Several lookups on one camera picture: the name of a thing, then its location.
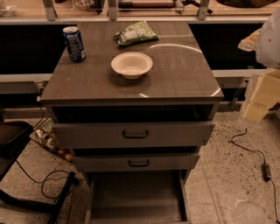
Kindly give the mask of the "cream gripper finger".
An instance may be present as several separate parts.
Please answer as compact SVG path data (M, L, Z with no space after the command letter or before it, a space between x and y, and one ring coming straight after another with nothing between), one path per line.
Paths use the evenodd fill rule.
M257 78L257 83L241 119L249 123L259 123L279 102L280 70L275 69L263 73Z
M254 31L249 36L242 39L238 45L238 48L246 52L256 51L259 33L260 33L260 29Z

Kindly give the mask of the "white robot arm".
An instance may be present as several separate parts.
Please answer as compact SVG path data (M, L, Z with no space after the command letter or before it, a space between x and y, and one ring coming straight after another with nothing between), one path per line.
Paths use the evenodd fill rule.
M255 51L256 61L269 69L257 83L241 119L259 123L280 102L280 8L277 8L260 29L243 39L238 48Z

